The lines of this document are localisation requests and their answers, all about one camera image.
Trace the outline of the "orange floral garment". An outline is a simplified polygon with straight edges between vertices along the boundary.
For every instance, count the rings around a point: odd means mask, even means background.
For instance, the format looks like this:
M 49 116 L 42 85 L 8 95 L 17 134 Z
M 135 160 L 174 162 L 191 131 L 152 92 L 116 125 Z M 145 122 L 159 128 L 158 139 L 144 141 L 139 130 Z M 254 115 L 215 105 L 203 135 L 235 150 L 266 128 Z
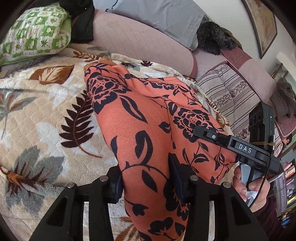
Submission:
M 142 240 L 176 240 L 189 204 L 177 197 L 168 159 L 218 184 L 235 154 L 196 137 L 202 126 L 224 130 L 195 92 L 176 77 L 138 78 L 121 65 L 90 64 L 84 81 L 103 137 L 118 160 L 125 208 Z

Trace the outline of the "striped floral cushion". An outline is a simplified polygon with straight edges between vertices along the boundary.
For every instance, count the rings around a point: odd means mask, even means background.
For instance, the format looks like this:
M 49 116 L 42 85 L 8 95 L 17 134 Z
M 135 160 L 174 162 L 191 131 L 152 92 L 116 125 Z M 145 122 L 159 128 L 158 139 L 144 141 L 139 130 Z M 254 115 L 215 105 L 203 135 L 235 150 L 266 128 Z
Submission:
M 262 100 L 234 67 L 220 63 L 199 70 L 197 85 L 229 120 L 233 135 L 249 142 L 249 113 Z

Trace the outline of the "brown draped garment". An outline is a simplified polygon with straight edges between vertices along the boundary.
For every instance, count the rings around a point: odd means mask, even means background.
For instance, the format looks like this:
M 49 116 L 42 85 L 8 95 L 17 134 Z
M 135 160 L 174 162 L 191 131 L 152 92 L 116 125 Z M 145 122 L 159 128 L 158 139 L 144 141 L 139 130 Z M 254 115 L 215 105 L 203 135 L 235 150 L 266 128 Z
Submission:
M 284 78 L 276 83 L 276 90 L 269 98 L 275 107 L 276 118 L 282 124 L 284 117 L 291 118 L 295 115 L 295 92 L 292 85 Z

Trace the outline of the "pink sofa backrest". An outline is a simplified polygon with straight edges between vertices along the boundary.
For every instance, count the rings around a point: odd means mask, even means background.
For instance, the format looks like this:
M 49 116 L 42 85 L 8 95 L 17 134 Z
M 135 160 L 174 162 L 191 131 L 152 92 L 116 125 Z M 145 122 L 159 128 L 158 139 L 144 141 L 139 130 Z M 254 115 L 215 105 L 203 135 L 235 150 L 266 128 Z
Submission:
M 239 71 L 259 98 L 274 109 L 275 123 L 282 137 L 295 130 L 295 115 L 289 116 L 287 101 L 280 94 L 280 84 L 271 78 L 264 67 L 240 48 L 222 50 L 222 55 Z

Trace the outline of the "leaf pattern blanket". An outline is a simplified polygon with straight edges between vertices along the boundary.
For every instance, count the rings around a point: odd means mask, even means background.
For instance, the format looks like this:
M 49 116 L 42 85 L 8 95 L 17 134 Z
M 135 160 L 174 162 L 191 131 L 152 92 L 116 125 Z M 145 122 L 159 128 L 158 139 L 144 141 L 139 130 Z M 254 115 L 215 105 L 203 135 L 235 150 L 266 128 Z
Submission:
M 51 57 L 30 60 L 1 78 L 1 215 L 17 240 L 29 240 L 68 182 L 89 184 L 117 164 L 86 94 L 84 67 L 99 60 L 137 77 L 176 76 L 231 133 L 229 121 L 196 82 L 173 68 L 70 44 Z

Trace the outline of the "dark fur garment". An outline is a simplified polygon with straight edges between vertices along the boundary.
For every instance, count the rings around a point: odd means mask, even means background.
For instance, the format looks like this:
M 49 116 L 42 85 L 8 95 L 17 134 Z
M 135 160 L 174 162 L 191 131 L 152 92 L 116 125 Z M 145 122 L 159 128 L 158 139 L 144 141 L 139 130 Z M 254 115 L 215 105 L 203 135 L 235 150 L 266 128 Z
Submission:
M 236 41 L 215 22 L 204 22 L 197 31 L 198 47 L 203 51 L 220 55 L 221 50 L 233 50 L 238 47 Z

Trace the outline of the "grey pillow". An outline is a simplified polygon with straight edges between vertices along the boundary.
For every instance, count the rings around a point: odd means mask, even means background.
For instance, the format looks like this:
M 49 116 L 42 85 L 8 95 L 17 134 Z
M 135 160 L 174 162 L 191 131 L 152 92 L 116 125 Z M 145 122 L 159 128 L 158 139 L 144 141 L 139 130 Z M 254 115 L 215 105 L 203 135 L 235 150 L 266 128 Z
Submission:
M 191 51 L 198 46 L 204 12 L 192 0 L 123 0 L 106 11 L 149 25 Z

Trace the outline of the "pink quilted sofa cushion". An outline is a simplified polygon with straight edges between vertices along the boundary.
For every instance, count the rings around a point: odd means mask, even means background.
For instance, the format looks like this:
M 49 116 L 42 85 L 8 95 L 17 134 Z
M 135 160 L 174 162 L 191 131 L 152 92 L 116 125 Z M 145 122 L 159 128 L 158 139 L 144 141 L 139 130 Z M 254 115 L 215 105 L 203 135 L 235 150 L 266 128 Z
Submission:
M 166 65 L 182 75 L 197 76 L 193 53 L 164 33 L 136 20 L 96 10 L 90 43 L 112 53 Z

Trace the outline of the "framed horse painting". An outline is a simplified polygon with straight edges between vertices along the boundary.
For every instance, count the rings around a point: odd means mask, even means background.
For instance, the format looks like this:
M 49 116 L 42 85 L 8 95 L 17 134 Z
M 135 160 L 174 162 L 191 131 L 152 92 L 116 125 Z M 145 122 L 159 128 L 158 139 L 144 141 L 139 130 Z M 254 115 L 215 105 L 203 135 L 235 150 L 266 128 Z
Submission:
M 242 0 L 254 29 L 262 59 L 278 34 L 275 15 L 260 0 Z

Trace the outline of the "black garment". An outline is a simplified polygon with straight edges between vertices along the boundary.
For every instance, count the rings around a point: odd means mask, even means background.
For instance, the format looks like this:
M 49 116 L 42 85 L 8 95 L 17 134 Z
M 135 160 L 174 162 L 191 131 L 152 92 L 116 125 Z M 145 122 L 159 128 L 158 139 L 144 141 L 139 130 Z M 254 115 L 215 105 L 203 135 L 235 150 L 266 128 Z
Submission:
M 59 4 L 71 16 L 71 42 L 83 44 L 93 41 L 93 20 L 95 15 L 93 1 L 69 0 L 59 1 Z

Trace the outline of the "green patterned pillow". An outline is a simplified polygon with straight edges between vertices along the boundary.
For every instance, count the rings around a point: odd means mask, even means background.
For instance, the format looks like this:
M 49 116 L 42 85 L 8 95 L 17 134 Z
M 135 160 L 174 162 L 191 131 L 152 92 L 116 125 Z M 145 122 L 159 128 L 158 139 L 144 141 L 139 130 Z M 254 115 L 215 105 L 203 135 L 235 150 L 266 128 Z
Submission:
M 71 19 L 59 3 L 26 10 L 1 42 L 1 66 L 57 54 L 71 40 Z

